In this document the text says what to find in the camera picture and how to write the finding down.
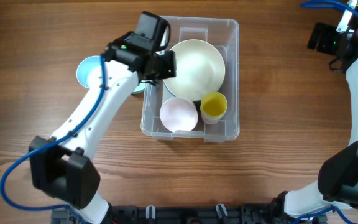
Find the mint green plastic bowl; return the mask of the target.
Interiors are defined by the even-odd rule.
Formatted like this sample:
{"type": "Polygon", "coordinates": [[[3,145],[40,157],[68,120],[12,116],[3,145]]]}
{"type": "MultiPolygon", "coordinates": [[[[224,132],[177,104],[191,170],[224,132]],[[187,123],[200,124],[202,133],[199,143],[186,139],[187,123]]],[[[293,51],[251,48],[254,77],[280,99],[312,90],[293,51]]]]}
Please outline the mint green plastic bowl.
{"type": "Polygon", "coordinates": [[[132,95],[138,95],[144,92],[146,88],[146,83],[139,83],[135,90],[132,92],[132,95]]]}

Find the cream plastic bowl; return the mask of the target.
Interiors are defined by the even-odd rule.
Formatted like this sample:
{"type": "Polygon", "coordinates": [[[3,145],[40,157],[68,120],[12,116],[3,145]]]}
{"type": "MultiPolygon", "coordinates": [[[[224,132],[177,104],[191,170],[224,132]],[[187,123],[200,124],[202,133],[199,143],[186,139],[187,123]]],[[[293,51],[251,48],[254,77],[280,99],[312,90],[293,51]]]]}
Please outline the cream plastic bowl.
{"type": "Polygon", "coordinates": [[[171,49],[175,53],[176,77],[164,81],[167,90],[176,97],[200,101],[218,91],[225,78],[222,55],[203,40],[184,40],[171,49]]]}

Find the light pink plastic bowl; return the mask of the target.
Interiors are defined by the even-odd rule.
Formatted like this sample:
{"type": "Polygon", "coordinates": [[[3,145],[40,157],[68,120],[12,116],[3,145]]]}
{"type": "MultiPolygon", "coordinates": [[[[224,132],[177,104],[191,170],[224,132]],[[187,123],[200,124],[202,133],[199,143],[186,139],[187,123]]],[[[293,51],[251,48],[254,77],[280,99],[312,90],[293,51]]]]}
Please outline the light pink plastic bowl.
{"type": "Polygon", "coordinates": [[[192,131],[198,123],[198,112],[192,101],[174,97],[162,104],[160,120],[173,133],[176,131],[192,131]]]}

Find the light blue plastic bowl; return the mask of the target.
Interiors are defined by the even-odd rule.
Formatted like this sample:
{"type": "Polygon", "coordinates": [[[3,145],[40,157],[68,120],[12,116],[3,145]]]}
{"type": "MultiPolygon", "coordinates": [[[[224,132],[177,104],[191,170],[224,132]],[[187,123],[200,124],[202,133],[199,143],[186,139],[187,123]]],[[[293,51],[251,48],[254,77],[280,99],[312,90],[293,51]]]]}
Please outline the light blue plastic bowl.
{"type": "Polygon", "coordinates": [[[102,71],[100,56],[90,56],[84,59],[76,69],[76,78],[85,88],[100,86],[102,71]]]}

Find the yellow plastic cup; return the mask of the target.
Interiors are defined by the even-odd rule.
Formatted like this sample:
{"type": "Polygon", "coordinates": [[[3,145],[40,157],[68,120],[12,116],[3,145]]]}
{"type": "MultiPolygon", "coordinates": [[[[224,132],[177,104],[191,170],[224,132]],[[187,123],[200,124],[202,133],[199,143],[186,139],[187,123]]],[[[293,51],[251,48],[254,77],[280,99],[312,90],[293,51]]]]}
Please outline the yellow plastic cup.
{"type": "Polygon", "coordinates": [[[227,99],[222,93],[211,92],[201,100],[200,110],[211,116],[219,116],[225,115],[227,107],[227,99]]]}

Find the dark blue bowl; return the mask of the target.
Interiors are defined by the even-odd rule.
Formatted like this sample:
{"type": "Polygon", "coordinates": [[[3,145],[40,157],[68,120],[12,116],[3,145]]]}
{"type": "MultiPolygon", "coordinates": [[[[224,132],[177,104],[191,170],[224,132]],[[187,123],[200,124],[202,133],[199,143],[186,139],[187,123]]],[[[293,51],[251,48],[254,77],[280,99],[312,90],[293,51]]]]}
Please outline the dark blue bowl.
{"type": "Polygon", "coordinates": [[[168,93],[173,96],[173,97],[176,97],[176,95],[169,89],[169,87],[166,85],[166,83],[164,82],[164,87],[165,89],[168,91],[168,93]]]}

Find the cream plastic cup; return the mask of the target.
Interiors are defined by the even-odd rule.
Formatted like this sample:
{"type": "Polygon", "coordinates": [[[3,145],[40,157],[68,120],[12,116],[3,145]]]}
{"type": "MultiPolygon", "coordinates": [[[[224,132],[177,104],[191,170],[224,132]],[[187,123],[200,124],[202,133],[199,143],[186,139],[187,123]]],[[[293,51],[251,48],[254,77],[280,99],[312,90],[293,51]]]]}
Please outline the cream plastic cup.
{"type": "Polygon", "coordinates": [[[224,114],[220,114],[219,116],[211,116],[209,114],[206,114],[204,111],[201,112],[201,118],[204,121],[205,124],[216,124],[222,117],[224,116],[224,114]]]}

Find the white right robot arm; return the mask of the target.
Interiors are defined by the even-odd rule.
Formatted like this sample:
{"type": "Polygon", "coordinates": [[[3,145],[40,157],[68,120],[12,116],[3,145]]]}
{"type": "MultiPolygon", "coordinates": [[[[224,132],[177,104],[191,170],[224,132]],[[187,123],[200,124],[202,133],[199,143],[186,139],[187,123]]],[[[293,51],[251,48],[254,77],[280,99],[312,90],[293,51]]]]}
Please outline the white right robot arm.
{"type": "Polygon", "coordinates": [[[305,9],[335,9],[343,13],[334,27],[317,23],[308,48],[333,55],[341,62],[351,94],[349,145],[326,160],[315,182],[299,190],[282,192],[258,213],[266,223],[323,223],[328,212],[350,223],[345,209],[358,209],[358,1],[306,1],[305,9]]]}

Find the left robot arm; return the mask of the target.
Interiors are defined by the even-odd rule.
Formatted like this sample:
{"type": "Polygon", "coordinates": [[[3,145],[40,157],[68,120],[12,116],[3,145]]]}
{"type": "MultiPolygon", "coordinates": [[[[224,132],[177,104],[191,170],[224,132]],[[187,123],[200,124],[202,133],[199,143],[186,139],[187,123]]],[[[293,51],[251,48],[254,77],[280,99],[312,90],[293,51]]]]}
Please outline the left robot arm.
{"type": "Polygon", "coordinates": [[[108,44],[86,72],[89,90],[74,112],[50,138],[37,136],[29,146],[33,186],[85,223],[109,219],[110,204],[98,193],[101,178],[92,163],[99,142],[139,83],[174,76],[169,41],[169,30],[153,37],[135,31],[108,44]]]}

